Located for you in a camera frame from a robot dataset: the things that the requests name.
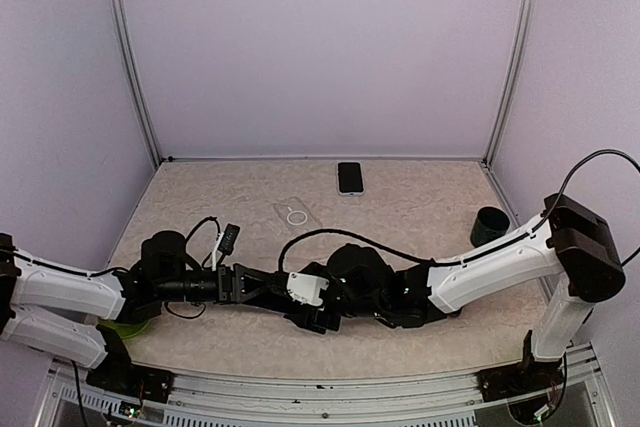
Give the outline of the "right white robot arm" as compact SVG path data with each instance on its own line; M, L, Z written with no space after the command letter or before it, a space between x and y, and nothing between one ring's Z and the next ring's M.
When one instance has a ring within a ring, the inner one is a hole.
M324 265L286 277L285 294L307 310L303 325L324 331L337 316L371 316L389 328L418 328L483 297L557 275L551 301L515 363L514 385L535 389L559 361L593 307L616 296L626 276L608 222L553 194L543 213L463 255L393 270L377 250L347 244Z

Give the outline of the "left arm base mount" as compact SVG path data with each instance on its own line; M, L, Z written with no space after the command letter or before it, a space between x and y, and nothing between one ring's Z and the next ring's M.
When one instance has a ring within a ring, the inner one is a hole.
M169 370L134 363L117 333L104 331L106 357L86 376L86 383L142 401L166 404L175 375Z

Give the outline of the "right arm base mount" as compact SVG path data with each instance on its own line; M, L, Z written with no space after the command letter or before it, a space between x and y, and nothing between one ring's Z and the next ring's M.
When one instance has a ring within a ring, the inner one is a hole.
M561 372L562 358L538 361L531 347L531 334L523 343L519 362L480 370L476 374L478 387L484 402L508 399L561 384L565 375Z

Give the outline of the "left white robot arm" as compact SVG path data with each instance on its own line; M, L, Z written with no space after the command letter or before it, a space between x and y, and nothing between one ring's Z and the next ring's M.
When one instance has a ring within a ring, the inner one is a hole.
M283 314L299 311L288 295L288 275L241 266L202 267L187 251L190 237L164 230L141 245L130 269L89 271L37 258L1 236L1 338L64 357L102 376L121 392L140 371L116 331L88 326L63 312L133 325L177 302L245 304Z

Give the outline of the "clear magsafe phone case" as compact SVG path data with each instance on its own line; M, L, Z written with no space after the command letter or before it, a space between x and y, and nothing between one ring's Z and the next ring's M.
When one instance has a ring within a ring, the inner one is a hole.
M276 200L273 209L284 226L294 234L301 234L322 227L318 218L297 196Z

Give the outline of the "black phone table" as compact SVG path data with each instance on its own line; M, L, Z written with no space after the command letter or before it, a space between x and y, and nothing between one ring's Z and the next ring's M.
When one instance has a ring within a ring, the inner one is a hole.
M272 292L261 293L251 299L245 300L244 305L256 307L271 312L280 313L282 315L293 315L301 311L302 305Z

